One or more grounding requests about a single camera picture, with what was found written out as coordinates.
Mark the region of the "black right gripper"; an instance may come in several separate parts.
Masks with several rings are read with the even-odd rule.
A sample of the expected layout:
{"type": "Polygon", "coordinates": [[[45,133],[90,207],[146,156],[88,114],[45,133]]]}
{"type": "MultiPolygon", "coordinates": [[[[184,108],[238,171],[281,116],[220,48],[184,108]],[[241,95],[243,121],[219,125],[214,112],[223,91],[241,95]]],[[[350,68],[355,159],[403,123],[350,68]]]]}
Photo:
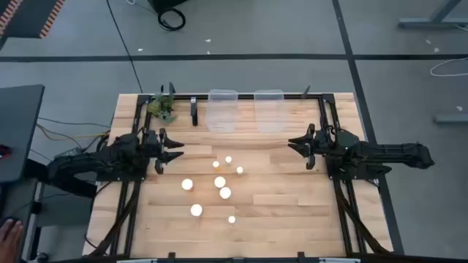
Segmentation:
{"type": "Polygon", "coordinates": [[[290,142],[288,144],[290,148],[306,159],[307,170],[311,170],[315,166],[314,154],[329,155],[334,153],[335,150],[330,130],[321,129],[315,131],[315,125],[313,123],[309,124],[305,135],[289,139],[288,142],[290,142]]]}

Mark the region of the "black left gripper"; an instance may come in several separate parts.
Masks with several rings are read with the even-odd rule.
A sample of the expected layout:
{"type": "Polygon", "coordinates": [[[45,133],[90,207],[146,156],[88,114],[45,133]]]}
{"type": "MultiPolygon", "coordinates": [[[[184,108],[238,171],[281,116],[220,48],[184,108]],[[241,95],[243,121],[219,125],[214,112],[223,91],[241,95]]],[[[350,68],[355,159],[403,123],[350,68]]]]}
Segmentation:
{"type": "Polygon", "coordinates": [[[184,152],[161,152],[161,145],[163,148],[181,148],[184,147],[184,144],[181,142],[176,142],[171,140],[167,136],[167,131],[165,128],[161,128],[158,134],[154,130],[148,130],[143,133],[142,144],[141,144],[141,163],[149,163],[150,159],[156,159],[154,168],[158,175],[164,173],[164,164],[168,164],[174,159],[177,159],[179,156],[182,156],[184,152]]]}

